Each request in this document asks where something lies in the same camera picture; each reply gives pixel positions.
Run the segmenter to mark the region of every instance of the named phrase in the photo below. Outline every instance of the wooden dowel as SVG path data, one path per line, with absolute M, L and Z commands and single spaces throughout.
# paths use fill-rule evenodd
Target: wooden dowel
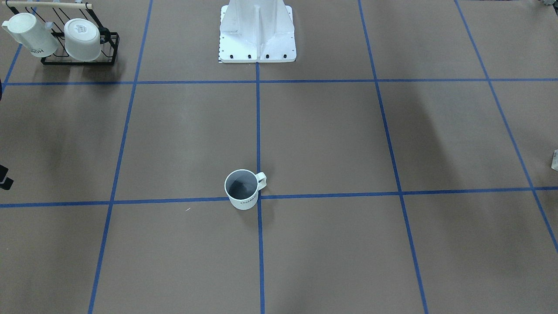
M 9 7 L 14 8 L 25 8 L 25 7 L 37 7 L 37 8 L 61 8 L 61 9 L 91 9 L 93 10 L 93 5 L 88 3 L 64 3 L 64 2 L 29 2 L 29 1 L 7 1 Z M 2 6 L 6 5 L 6 1 L 2 1 Z

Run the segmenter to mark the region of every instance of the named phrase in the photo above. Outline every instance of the black metal rack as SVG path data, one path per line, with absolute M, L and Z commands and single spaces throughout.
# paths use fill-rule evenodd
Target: black metal rack
M 13 12 L 13 14 L 15 15 L 19 14 L 20 12 L 15 7 L 10 6 L 9 2 L 10 2 L 9 0 L 6 0 L 6 6 Z M 25 11 L 27 11 L 28 13 L 33 12 L 33 14 L 39 17 L 44 23 L 47 22 L 45 21 L 44 18 L 42 18 L 42 16 L 37 12 L 37 10 L 33 8 L 33 2 L 26 2 L 26 3 L 28 3 L 28 6 L 25 7 Z M 120 43 L 120 36 L 118 35 L 117 32 L 110 32 L 108 28 L 104 27 L 101 21 L 99 20 L 99 18 L 97 17 L 97 15 L 95 14 L 95 12 L 93 11 L 93 9 L 89 8 L 88 4 L 89 3 L 86 2 L 85 8 L 84 9 L 80 8 L 78 10 L 81 12 L 81 15 L 83 15 L 83 17 L 86 20 L 89 21 L 89 18 L 87 17 L 85 12 L 97 24 L 100 33 L 100 44 L 103 45 L 101 52 L 104 55 L 105 60 L 83 62 L 83 61 L 77 61 L 74 58 L 72 58 L 66 51 L 66 47 L 64 45 L 65 43 L 64 30 L 61 29 L 56 22 L 53 22 L 53 28 L 51 30 L 52 36 L 54 36 L 57 39 L 57 41 L 60 43 L 61 54 L 56 54 L 58 52 L 57 50 L 57 52 L 55 52 L 54 54 L 41 58 L 41 63 L 43 63 L 44 65 L 114 65 L 118 54 L 118 44 Z M 62 25 L 65 25 L 67 21 L 71 20 L 71 18 L 66 14 L 66 12 L 62 10 L 62 8 L 51 7 L 51 9 L 54 11 L 54 13 L 58 17 Z M 67 19 L 66 22 L 64 21 L 64 19 L 62 19 L 59 13 L 65 16 L 65 18 Z

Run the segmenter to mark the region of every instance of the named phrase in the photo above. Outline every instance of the mug handle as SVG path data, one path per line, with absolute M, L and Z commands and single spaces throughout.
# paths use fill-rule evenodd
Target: mug handle
M 266 187 L 267 185 L 267 176 L 265 173 L 260 172 L 256 174 L 256 180 L 258 180 L 258 191 Z
M 23 44 L 23 43 L 22 43 L 22 40 L 21 40 L 21 37 L 19 36 L 19 34 L 14 34 L 14 33 L 12 33 L 12 32 L 9 31 L 9 29 L 8 29 L 8 23 L 9 23 L 9 21 L 4 21 L 4 22 L 2 22 L 2 28 L 3 28 L 6 32 L 8 32 L 8 34 L 10 34 L 10 35 L 13 37 L 13 39 L 15 39 L 15 41 L 19 42 L 20 44 Z

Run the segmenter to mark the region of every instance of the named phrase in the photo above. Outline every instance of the mug rack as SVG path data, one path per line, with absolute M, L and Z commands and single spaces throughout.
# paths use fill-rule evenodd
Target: mug rack
M 39 8 L 50 8 L 56 14 L 56 17 L 62 23 L 62 27 L 71 20 L 71 18 L 66 14 L 64 9 L 71 9 L 73 11 L 79 11 L 81 15 L 89 21 L 91 18 L 99 28 L 100 33 L 100 44 L 103 45 L 101 52 L 104 55 L 102 60 L 95 60 L 89 62 L 77 61 L 72 58 L 66 51 L 64 45 L 64 30 L 56 22 L 52 22 L 52 36 L 54 36 L 60 43 L 61 49 L 57 50 L 54 54 L 41 58 L 41 63 L 44 65 L 114 65 L 116 62 L 116 56 L 118 54 L 118 44 L 120 43 L 120 36 L 117 32 L 111 32 L 108 28 L 104 27 L 95 12 L 93 11 L 93 5 L 91 3 L 64 3 L 64 2 L 31 2 L 31 1 L 2 1 L 3 6 L 7 6 L 14 15 L 20 12 L 17 8 L 24 8 L 28 13 L 40 18 L 44 23 L 47 23 L 44 18 L 37 12 Z

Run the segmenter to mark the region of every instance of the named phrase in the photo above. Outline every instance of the black object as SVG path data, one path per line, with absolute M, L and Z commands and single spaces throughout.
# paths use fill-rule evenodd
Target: black object
M 61 32 L 52 32 L 52 35 L 58 39 L 58 41 L 61 41 L 61 39 L 64 38 L 64 33 Z M 116 32 L 109 32 L 109 33 L 101 33 L 101 43 L 105 44 L 105 43 L 109 43 L 110 46 L 113 49 L 113 53 L 112 55 L 106 55 L 104 51 L 101 51 L 106 57 L 110 58 L 110 61 L 103 61 L 103 62 L 81 62 L 81 61 L 47 61 L 48 58 L 50 58 L 51 56 L 47 56 L 47 57 L 43 57 L 41 58 L 41 63 L 43 63 L 44 65 L 113 65 L 116 62 L 116 54 L 118 53 L 118 44 L 120 43 L 120 36 L 118 35 L 118 33 Z M 66 48 L 64 48 L 64 52 L 66 53 L 65 55 L 62 56 L 58 56 L 58 55 L 53 55 L 55 57 L 60 57 L 60 58 L 69 58 L 70 55 L 66 52 Z
M 105 42 L 110 42 L 111 33 L 108 30 L 108 28 L 99 27 L 99 33 L 100 33 L 100 36 L 101 36 L 101 44 L 104 44 Z
M 12 188 L 13 180 L 8 178 L 8 168 L 0 165 L 0 189 L 9 190 Z

